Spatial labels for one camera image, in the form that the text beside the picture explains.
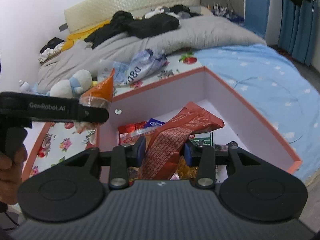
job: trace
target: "blue bedsheet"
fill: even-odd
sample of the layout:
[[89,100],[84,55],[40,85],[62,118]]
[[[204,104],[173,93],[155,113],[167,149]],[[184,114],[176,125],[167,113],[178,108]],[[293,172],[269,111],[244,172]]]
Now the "blue bedsheet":
[[295,176],[306,181],[320,168],[320,95],[289,60],[260,44],[203,49],[195,56],[254,105],[296,150],[303,164]]

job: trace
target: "black handheld device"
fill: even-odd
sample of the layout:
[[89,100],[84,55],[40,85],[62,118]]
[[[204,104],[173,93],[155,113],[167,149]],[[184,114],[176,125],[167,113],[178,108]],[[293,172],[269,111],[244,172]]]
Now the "black handheld device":
[[[1,92],[0,151],[13,160],[32,121],[104,123],[108,118],[107,109],[82,106],[78,99]],[[5,210],[7,205],[0,202],[0,211]]]
[[[0,94],[6,139],[9,128],[30,126],[30,120],[104,122],[108,116],[105,109],[79,106],[77,100],[41,100]],[[60,107],[64,114],[55,112]],[[12,156],[7,141],[4,145]],[[201,147],[188,140],[180,154],[188,166],[199,167],[194,181],[136,180],[129,187],[127,167],[140,167],[145,151],[144,137],[109,152],[90,148],[26,180],[18,190],[26,221],[9,235],[0,230],[0,235],[8,240],[314,237],[298,220],[308,198],[304,184],[237,143]],[[227,167],[228,178],[222,183],[216,182],[216,165]],[[104,166],[110,169],[107,184],[99,181]]]

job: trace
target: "gray comforter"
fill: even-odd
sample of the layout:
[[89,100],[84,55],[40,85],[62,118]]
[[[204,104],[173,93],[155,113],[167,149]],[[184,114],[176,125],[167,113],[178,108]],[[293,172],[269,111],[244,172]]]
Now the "gray comforter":
[[38,92],[46,93],[62,79],[70,78],[80,69],[97,76],[99,60],[130,62],[132,57],[147,48],[164,49],[170,54],[182,48],[205,49],[215,46],[266,44],[254,33],[217,16],[199,16],[180,20],[180,27],[161,35],[139,39],[121,33],[106,40],[95,49],[91,44],[78,41],[71,49],[40,67]]

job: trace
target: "yellow cloth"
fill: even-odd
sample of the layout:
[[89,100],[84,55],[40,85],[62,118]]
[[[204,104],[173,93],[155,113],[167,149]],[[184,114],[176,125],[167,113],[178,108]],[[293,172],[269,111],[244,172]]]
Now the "yellow cloth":
[[73,33],[70,34],[67,39],[66,39],[66,43],[63,45],[61,51],[65,51],[67,49],[70,49],[77,40],[84,40],[85,38],[87,38],[91,33],[93,33],[95,30],[103,27],[106,24],[109,24],[110,21],[106,20],[102,23],[99,23],[98,25],[94,26],[94,27],[90,27],[88,29],[85,29],[84,31],[81,31],[79,33]]

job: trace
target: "white box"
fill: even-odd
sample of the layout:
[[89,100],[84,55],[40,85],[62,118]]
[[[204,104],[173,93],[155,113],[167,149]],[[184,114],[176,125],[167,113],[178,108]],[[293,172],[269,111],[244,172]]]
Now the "white box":
[[[117,127],[149,118],[167,122],[189,101],[225,122],[223,128],[214,131],[215,143],[236,141],[241,148],[291,174],[301,165],[299,156],[273,126],[206,67],[114,97],[109,120],[98,131],[100,151],[110,151],[117,145]],[[115,114],[116,109],[122,113]],[[102,172],[102,181],[107,177],[106,172],[106,169]]]

